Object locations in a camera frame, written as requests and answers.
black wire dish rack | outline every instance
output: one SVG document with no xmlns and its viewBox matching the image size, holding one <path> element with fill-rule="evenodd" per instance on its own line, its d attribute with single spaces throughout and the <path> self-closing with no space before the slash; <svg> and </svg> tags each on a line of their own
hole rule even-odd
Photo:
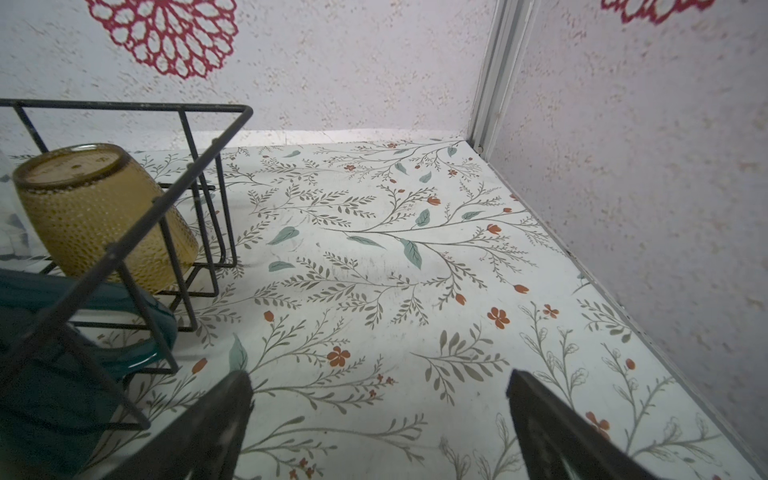
<svg viewBox="0 0 768 480">
<path fill-rule="evenodd" d="M 113 395 L 125 410 L 136 419 L 136 422 L 112 422 L 103 425 L 104 429 L 123 429 L 123 430 L 145 430 L 149 429 L 151 422 L 149 418 L 128 398 L 125 389 L 135 374 L 131 374 L 123 381 L 123 385 L 117 384 L 107 371 L 100 366 L 90 354 L 83 348 L 74 336 L 74 332 L 67 326 L 70 318 L 82 308 L 88 301 L 88 297 L 102 284 L 113 272 L 117 272 L 125 285 L 127 291 L 136 306 L 144 324 L 126 324 L 126 323 L 104 323 L 104 322 L 84 322 L 72 321 L 70 325 L 76 327 L 97 327 L 108 329 L 139 329 L 149 330 L 151 335 L 157 341 L 158 349 L 161 355 L 169 365 L 167 368 L 144 367 L 136 373 L 153 374 L 175 374 L 179 365 L 176 362 L 170 348 L 165 343 L 163 336 L 148 314 L 148 308 L 144 299 L 139 294 L 136 282 L 125 266 L 124 260 L 127 255 L 141 242 L 144 236 L 154 228 L 160 226 L 163 235 L 171 266 L 176 277 L 178 290 L 163 290 L 157 295 L 173 296 L 169 308 L 174 311 L 180 304 L 184 304 L 189 318 L 189 325 L 179 326 L 179 332 L 194 332 L 197 330 L 197 318 L 191 303 L 193 296 L 215 297 L 219 295 L 219 285 L 217 282 L 216 271 L 221 268 L 233 268 L 237 265 L 237 253 L 235 251 L 235 237 L 232 231 L 229 204 L 227 203 L 227 192 L 224 183 L 222 170 L 221 151 L 232 139 L 232 137 L 242 128 L 248 119 L 253 115 L 253 109 L 246 105 L 235 104 L 166 104 L 166 103 L 128 103 L 128 102 L 104 102 L 104 101 L 49 101 L 49 100 L 17 100 L 0 99 L 0 107 L 9 107 L 18 115 L 32 140 L 37 145 L 41 153 L 47 152 L 41 135 L 31 122 L 25 108 L 56 108 L 68 110 L 101 110 L 101 111 L 159 111 L 159 112 L 177 112 L 181 127 L 187 139 L 187 145 L 190 150 L 192 161 L 187 165 L 187 170 L 176 179 L 172 184 L 160 183 L 165 193 L 155 199 L 152 207 L 137 221 L 123 237 L 106 246 L 104 256 L 77 282 L 71 289 L 61 297 L 54 305 L 48 309 L 43 309 L 37 313 L 37 326 L 24 335 L 15 345 L 13 345 L 2 358 L 2 367 L 0 368 L 0 396 L 13 388 L 13 381 L 21 373 L 28 362 L 47 343 L 58 342 L 68 353 L 72 354 L 90 374 L 99 382 L 101 387 Z M 188 112 L 204 113 L 228 113 L 239 114 L 237 118 L 214 139 L 211 145 L 202 153 L 198 154 L 195 145 L 190 123 L 187 119 Z M 208 184 L 204 171 L 211 162 L 215 163 L 217 186 Z M 214 206 L 214 197 L 212 192 L 219 190 L 218 198 L 221 203 L 221 213 L 224 218 L 224 226 L 229 243 L 229 256 L 227 255 L 227 245 L 224 240 L 224 234 L 217 219 L 217 212 Z M 186 190 L 191 190 L 194 200 L 194 210 L 197 220 L 197 231 L 203 244 L 204 262 L 194 263 L 192 269 L 184 278 L 180 263 L 173 242 L 170 239 L 170 231 L 165 220 L 166 212 L 176 204 L 179 198 Z M 211 249 L 211 241 L 208 238 L 206 215 L 204 208 L 208 209 L 211 228 L 214 232 L 214 239 L 217 242 L 220 251 L 220 258 L 214 261 L 214 255 Z M 56 265 L 51 262 L 40 273 L 50 273 Z M 207 270 L 210 274 L 210 291 L 191 292 L 189 288 L 201 270 Z"/>
</svg>

floral tabletop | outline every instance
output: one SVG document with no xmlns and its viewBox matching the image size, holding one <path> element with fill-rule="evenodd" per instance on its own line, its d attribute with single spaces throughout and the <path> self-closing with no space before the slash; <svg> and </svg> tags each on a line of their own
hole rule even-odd
<svg viewBox="0 0 768 480">
<path fill-rule="evenodd" d="M 189 161 L 133 155 L 163 180 Z M 219 272 L 217 298 L 194 299 L 181 371 L 131 383 L 152 429 L 106 433 L 81 478 L 234 369 L 255 402 L 237 478 L 525 478 L 513 368 L 660 477 L 759 478 L 464 141 L 223 159 L 240 264 Z M 123 346 L 141 333 L 96 337 Z"/>
</svg>

